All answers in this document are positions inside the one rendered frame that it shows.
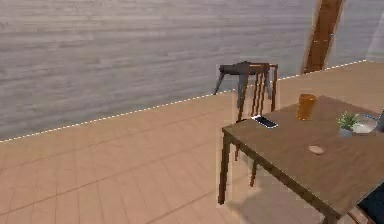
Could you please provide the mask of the black smartphone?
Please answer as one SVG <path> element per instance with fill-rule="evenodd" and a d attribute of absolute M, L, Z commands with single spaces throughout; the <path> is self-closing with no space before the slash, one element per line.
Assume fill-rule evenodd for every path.
<path fill-rule="evenodd" d="M 252 117 L 252 120 L 258 122 L 260 125 L 268 128 L 268 129 L 271 129 L 271 128 L 276 128 L 278 126 L 277 123 L 267 119 L 266 117 L 262 116 L 262 115 L 256 115 L 256 116 L 253 116 Z"/>

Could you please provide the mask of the brown wooden chair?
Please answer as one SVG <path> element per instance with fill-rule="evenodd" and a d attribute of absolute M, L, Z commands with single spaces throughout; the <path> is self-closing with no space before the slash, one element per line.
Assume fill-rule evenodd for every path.
<path fill-rule="evenodd" d="M 237 122 L 243 120 L 244 103 L 247 95 L 249 77 L 254 75 L 254 89 L 250 116 L 262 115 L 265 97 L 271 101 L 270 111 L 275 110 L 276 79 L 278 66 L 269 63 L 240 63 L 237 65 L 239 76 L 243 78 L 238 94 Z"/>

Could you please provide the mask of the dark grey stool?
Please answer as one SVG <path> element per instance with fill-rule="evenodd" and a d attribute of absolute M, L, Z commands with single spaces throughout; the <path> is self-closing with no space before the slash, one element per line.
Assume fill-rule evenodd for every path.
<path fill-rule="evenodd" d="M 266 72 L 269 74 L 271 68 L 274 68 L 274 64 L 270 63 L 253 63 L 249 61 L 243 61 L 236 64 L 224 64 L 219 66 L 219 78 L 217 79 L 216 86 L 213 94 L 216 95 L 225 75 L 238 76 L 237 87 L 237 107 L 240 107 L 240 100 L 245 87 L 245 81 L 247 76 L 254 76 L 259 73 Z"/>

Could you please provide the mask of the grey bowl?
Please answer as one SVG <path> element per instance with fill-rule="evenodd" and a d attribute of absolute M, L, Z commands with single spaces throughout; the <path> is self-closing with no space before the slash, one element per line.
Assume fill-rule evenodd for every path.
<path fill-rule="evenodd" d="M 356 134 L 369 134 L 375 130 L 377 121 L 365 114 L 358 116 L 358 122 L 353 125 L 353 132 Z"/>

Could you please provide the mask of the small green houseplant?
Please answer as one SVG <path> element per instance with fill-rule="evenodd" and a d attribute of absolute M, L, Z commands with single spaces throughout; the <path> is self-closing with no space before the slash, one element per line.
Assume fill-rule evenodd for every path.
<path fill-rule="evenodd" d="M 353 133 L 353 126 L 358 122 L 358 114 L 349 114 L 347 111 L 343 112 L 337 119 L 340 135 L 342 137 L 350 137 Z"/>

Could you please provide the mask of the brown wooden door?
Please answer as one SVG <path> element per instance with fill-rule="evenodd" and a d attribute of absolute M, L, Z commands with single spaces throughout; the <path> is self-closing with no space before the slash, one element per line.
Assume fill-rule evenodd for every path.
<path fill-rule="evenodd" d="M 301 73 L 324 69 L 337 30 L 344 0 L 317 0 Z"/>

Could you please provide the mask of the orange drinking glass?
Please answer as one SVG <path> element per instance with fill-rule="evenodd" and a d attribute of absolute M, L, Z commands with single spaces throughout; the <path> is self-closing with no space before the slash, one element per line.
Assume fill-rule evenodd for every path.
<path fill-rule="evenodd" d="M 301 94 L 299 96 L 299 104 L 297 111 L 298 120 L 308 120 L 317 97 L 312 94 Z"/>

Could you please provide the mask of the dark blue seat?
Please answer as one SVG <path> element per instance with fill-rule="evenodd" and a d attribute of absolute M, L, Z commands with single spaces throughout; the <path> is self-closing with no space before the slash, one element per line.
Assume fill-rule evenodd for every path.
<path fill-rule="evenodd" d="M 375 224 L 384 224 L 384 182 L 364 198 L 358 207 Z"/>

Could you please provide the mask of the brown wooden table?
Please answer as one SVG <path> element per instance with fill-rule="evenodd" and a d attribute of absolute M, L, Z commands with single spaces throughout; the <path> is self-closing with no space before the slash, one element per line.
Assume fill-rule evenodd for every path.
<path fill-rule="evenodd" d="M 265 128 L 252 119 L 222 128 L 218 203 L 225 202 L 232 144 L 336 224 L 384 182 L 384 133 L 340 135 L 337 118 L 364 108 L 327 96 L 317 98 L 311 119 L 299 121 L 295 104 L 266 117 L 278 124 Z M 323 154 L 308 150 L 319 146 Z"/>

